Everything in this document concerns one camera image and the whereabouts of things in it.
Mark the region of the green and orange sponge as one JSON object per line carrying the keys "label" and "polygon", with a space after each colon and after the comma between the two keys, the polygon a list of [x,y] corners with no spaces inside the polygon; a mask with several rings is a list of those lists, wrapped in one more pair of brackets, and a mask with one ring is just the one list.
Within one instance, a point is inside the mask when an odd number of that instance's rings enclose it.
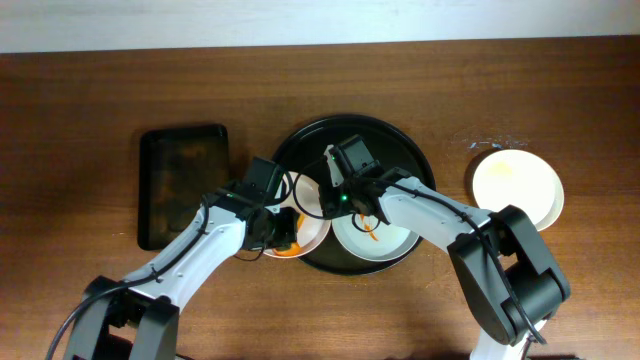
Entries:
{"label": "green and orange sponge", "polygon": [[[304,221],[305,221],[305,216],[299,214],[296,221],[295,232],[298,232],[300,230]],[[279,248],[274,248],[273,252],[278,256],[292,257],[294,255],[298,255],[301,252],[301,247],[298,244],[297,240],[294,240],[289,245],[282,246]]]}

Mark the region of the grey-white plate with sauce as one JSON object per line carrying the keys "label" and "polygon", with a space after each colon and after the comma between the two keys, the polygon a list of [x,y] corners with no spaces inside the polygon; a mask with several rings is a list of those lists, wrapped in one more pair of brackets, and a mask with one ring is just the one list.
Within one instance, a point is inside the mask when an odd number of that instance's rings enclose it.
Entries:
{"label": "grey-white plate with sauce", "polygon": [[372,262],[398,259],[419,240],[419,236],[408,229],[386,225],[375,216],[361,214],[333,219],[332,230],[349,253]]}

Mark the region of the pinkish plate with sauce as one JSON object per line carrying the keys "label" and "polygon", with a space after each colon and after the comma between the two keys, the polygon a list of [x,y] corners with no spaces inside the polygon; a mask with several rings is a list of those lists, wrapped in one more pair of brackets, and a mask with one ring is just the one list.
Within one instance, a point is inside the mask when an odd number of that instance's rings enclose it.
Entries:
{"label": "pinkish plate with sauce", "polygon": [[[320,215],[321,213],[318,190],[319,185],[310,177],[301,175],[298,179],[298,183],[296,185],[296,196],[298,201],[307,212],[315,215]],[[284,208],[293,208],[296,212],[305,216],[305,221],[297,232],[297,242],[301,247],[301,252],[292,257],[278,256],[273,252],[273,249],[266,249],[265,253],[267,256],[279,259],[292,259],[306,255],[318,247],[325,239],[331,228],[331,221],[314,219],[302,213],[296,205],[293,195],[288,196],[288,198],[281,204],[279,211]]]}

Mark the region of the cream white plate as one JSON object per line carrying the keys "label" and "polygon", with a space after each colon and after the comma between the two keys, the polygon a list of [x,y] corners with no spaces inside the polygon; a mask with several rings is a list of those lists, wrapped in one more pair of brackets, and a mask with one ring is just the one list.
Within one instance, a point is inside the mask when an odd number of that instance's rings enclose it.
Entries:
{"label": "cream white plate", "polygon": [[560,217],[565,194],[556,171],[541,157],[518,149],[492,152],[474,168],[470,190],[477,206],[498,212],[523,210],[538,231]]}

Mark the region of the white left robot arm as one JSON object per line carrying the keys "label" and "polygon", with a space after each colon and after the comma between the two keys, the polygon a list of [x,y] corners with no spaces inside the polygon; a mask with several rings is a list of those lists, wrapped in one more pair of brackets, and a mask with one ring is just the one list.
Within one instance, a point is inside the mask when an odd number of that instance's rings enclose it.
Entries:
{"label": "white left robot arm", "polygon": [[120,281],[97,277],[61,325],[67,359],[175,359],[179,317],[213,271],[241,250],[291,242],[296,212],[283,194],[219,190],[166,248]]}

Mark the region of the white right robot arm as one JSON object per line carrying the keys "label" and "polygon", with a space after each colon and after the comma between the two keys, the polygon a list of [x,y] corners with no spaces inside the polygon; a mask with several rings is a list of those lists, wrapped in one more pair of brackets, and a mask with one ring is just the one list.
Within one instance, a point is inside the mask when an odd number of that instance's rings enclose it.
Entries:
{"label": "white right robot arm", "polygon": [[456,202],[394,168],[380,178],[345,178],[320,190],[323,212],[373,215],[447,253],[481,327],[473,359],[522,359],[539,331],[569,299],[569,281],[529,217]]}

